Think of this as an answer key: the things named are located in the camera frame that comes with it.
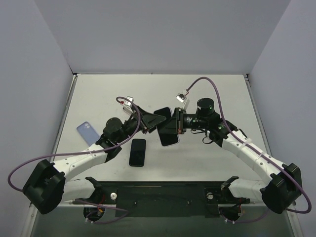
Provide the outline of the blue phone case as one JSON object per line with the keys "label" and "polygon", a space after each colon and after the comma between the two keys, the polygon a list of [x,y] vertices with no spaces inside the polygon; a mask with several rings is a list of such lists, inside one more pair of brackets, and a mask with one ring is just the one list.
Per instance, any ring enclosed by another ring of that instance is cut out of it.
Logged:
{"label": "blue phone case", "polygon": [[80,124],[76,130],[88,146],[95,144],[95,142],[100,138],[99,134],[87,121]]}

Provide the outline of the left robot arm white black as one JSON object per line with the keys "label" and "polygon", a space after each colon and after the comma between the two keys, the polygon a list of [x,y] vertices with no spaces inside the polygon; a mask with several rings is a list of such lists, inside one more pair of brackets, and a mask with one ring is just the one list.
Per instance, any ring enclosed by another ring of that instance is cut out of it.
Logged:
{"label": "left robot arm white black", "polygon": [[84,171],[109,162],[121,151],[121,145],[137,132],[151,133],[166,117],[132,106],[128,120],[110,118],[100,138],[83,152],[49,162],[44,159],[34,168],[22,192],[41,214],[54,210],[62,200],[72,199],[66,184]]}

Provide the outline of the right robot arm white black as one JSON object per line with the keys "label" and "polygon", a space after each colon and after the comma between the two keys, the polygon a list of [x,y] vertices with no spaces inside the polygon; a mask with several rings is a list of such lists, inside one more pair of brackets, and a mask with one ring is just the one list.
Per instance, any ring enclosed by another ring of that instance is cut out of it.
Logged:
{"label": "right robot arm white black", "polygon": [[286,165],[256,147],[240,129],[222,120],[214,110],[212,99],[199,99],[194,114],[176,108],[158,127],[159,133],[166,135],[184,134],[187,129],[204,131],[211,142],[234,154],[260,177],[259,181],[230,178],[221,186],[220,195],[224,201],[236,198],[262,201],[269,210],[281,214],[301,195],[298,166]]}

